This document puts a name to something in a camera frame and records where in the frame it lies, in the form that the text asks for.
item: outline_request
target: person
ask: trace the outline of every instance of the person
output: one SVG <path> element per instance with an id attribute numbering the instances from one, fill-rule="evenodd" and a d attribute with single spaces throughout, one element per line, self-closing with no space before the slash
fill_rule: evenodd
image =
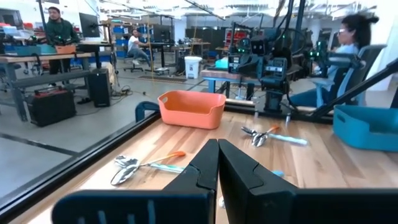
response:
<path id="1" fill-rule="evenodd" d="M 148 55 L 140 49 L 140 47 L 146 47 L 148 43 L 142 43 L 138 40 L 139 33 L 136 29 L 132 31 L 132 36 L 129 39 L 127 56 L 133 57 L 134 59 L 143 58 L 151 68 L 151 63 Z"/>
<path id="2" fill-rule="evenodd" d="M 49 45 L 62 44 L 57 42 L 57 39 L 68 41 L 71 44 L 79 43 L 79 37 L 73 29 L 72 24 L 61 18 L 61 12 L 57 7 L 49 7 L 49 21 L 46 23 L 47 27 L 47 43 Z M 70 59 L 61 60 L 50 60 L 50 75 L 56 75 L 58 72 L 69 72 L 70 71 Z"/>
<path id="3" fill-rule="evenodd" d="M 340 30 L 338 32 L 338 41 L 341 44 L 335 50 L 336 53 L 341 54 L 358 54 L 359 50 L 371 43 L 371 24 L 379 21 L 378 17 L 366 18 L 360 14 L 353 14 L 346 16 L 341 21 Z M 345 60 L 345 58 L 333 58 L 334 60 Z M 332 65 L 328 69 L 328 79 L 334 80 L 337 66 Z M 330 86 L 322 89 L 323 102 L 328 102 L 328 94 Z M 316 88 L 303 93 L 296 94 L 290 97 L 290 100 L 297 106 L 317 107 L 317 90 Z"/>

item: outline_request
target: man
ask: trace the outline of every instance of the man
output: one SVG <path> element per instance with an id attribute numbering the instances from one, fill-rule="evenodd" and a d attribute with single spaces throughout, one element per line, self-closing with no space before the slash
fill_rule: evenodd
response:
<path id="1" fill-rule="evenodd" d="M 129 39 L 129 48 L 128 48 L 127 55 L 129 57 L 134 57 L 134 59 L 137 59 L 137 58 L 145 59 L 148 63 L 148 66 L 151 68 L 151 64 L 150 64 L 148 55 L 145 54 L 145 52 L 140 49 L 140 47 L 146 47 L 149 44 L 140 42 L 138 40 L 138 35 L 139 35 L 138 31 L 136 29 L 134 29 L 132 31 L 132 36 Z"/>
<path id="2" fill-rule="evenodd" d="M 76 44 L 79 43 L 79 37 L 73 29 L 72 24 L 69 21 L 61 18 L 60 10 L 56 7 L 49 7 L 49 21 L 47 23 L 47 43 L 49 45 L 61 45 L 62 43 L 57 39 L 68 41 Z M 70 71 L 70 59 L 62 60 L 50 60 L 50 75 L 55 75 L 61 72 L 61 63 L 63 66 L 63 72 Z"/>

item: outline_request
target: utensil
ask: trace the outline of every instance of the utensil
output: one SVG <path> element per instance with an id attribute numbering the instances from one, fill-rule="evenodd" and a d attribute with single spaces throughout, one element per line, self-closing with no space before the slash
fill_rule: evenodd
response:
<path id="1" fill-rule="evenodd" d="M 157 169 L 169 171 L 169 172 L 177 172 L 180 169 L 176 169 L 176 167 L 169 167 L 169 166 L 160 166 L 161 164 L 155 165 L 155 162 L 162 161 L 164 159 L 168 159 L 171 157 L 180 157 L 180 156 L 185 156 L 185 152 L 182 151 L 177 151 L 173 152 L 165 157 L 158 158 L 154 161 L 147 162 L 145 164 L 140 164 L 140 161 L 138 159 L 128 159 L 124 156 L 118 156 L 115 158 L 115 163 L 117 163 L 119 166 L 122 167 L 121 170 L 119 170 L 115 176 L 113 176 L 111 180 L 111 185 L 116 186 L 124 183 L 128 178 L 130 178 L 137 170 L 138 168 L 142 166 L 151 166 L 155 167 Z"/>
<path id="2" fill-rule="evenodd" d="M 291 142 L 294 144 L 300 144 L 303 146 L 306 146 L 308 144 L 308 141 L 305 139 L 293 138 L 290 136 L 283 136 L 280 134 L 272 133 L 273 131 L 275 131 L 278 128 L 279 128 L 278 126 L 273 126 L 265 133 L 259 133 L 256 130 L 250 129 L 247 127 L 242 127 L 242 130 L 246 134 L 248 134 L 252 137 L 252 145 L 256 146 L 256 147 L 262 146 L 268 138 L 274 138 L 274 139 L 278 139 L 281 141 L 287 141 L 287 142 Z"/>

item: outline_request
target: orange basket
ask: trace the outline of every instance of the orange basket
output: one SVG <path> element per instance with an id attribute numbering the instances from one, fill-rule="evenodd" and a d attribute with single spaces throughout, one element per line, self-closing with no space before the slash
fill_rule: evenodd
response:
<path id="1" fill-rule="evenodd" d="M 76 46 L 68 45 L 68 46 L 55 46 L 57 50 L 57 54 L 73 54 L 76 52 Z"/>
<path id="2" fill-rule="evenodd" d="M 158 101 L 166 124 L 215 129 L 221 123 L 226 97 L 217 93 L 175 90 L 164 93 Z"/>

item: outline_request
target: white trash can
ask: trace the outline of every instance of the white trash can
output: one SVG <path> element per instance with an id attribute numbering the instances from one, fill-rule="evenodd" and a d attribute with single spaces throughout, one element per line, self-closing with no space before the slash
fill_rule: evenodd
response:
<path id="1" fill-rule="evenodd" d="M 201 57 L 186 56 L 185 58 L 185 75 L 187 78 L 198 78 L 199 76 L 199 62 Z"/>

